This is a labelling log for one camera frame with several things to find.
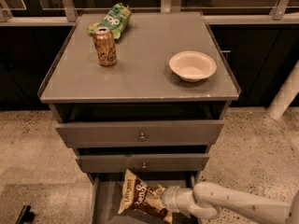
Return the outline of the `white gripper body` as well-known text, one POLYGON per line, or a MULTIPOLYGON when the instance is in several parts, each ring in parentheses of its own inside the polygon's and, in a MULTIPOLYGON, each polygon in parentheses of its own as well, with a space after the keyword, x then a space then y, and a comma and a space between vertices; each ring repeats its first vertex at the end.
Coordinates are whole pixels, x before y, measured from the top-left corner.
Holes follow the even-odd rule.
POLYGON ((172 186, 162 194, 163 206, 170 212, 179 213, 186 209, 186 188, 172 186))

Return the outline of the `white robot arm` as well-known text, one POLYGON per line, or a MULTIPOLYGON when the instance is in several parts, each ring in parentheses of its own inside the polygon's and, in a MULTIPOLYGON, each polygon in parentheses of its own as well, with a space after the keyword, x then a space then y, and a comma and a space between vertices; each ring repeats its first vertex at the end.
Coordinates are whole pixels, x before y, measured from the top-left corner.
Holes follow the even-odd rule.
POLYGON ((293 68, 267 108, 232 108, 211 159, 191 188, 171 187, 168 209, 215 219, 221 208, 258 224, 298 224, 298 93, 293 68))

